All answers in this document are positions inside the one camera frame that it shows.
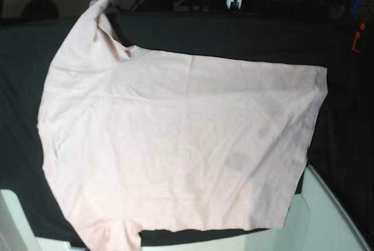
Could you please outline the white panel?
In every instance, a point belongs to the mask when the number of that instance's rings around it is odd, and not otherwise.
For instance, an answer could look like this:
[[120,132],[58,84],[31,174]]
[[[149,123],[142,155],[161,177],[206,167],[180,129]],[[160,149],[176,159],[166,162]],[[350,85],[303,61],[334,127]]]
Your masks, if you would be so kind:
[[71,250],[70,243],[35,237],[16,194],[1,190],[1,250]]
[[312,166],[304,171],[285,225],[275,231],[272,250],[371,250],[327,184]]

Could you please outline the pink T-shirt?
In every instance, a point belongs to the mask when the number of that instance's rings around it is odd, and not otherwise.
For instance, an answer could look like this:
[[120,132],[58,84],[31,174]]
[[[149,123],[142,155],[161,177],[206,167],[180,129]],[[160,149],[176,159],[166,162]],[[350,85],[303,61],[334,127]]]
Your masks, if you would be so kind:
[[282,228],[327,69],[125,47],[94,0],[50,64],[43,171],[91,250],[140,232]]

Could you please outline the red clamp right side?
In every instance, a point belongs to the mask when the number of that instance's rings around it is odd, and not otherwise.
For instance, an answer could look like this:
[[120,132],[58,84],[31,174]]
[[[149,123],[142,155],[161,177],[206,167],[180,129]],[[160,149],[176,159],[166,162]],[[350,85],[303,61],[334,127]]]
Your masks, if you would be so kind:
[[365,23],[361,23],[359,25],[359,29],[355,32],[355,36],[354,36],[354,39],[352,41],[351,49],[354,52],[356,52],[356,53],[360,53],[361,52],[360,48],[357,45],[358,45],[358,42],[360,41],[362,32],[365,30],[365,28],[366,28],[366,24]]

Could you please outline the white panel left front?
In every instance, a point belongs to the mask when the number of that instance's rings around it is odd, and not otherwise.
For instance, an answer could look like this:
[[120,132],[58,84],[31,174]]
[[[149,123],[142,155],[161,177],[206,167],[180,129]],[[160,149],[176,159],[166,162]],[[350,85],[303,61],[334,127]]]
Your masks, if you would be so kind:
[[35,237],[16,194],[1,190],[1,250],[71,250],[70,243]]

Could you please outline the white panel right front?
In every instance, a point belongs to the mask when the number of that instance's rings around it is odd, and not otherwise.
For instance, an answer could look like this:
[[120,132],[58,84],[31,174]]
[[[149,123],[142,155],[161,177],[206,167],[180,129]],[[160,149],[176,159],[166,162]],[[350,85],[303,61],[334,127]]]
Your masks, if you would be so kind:
[[304,171],[285,225],[275,231],[272,250],[371,250],[327,184],[312,166]]

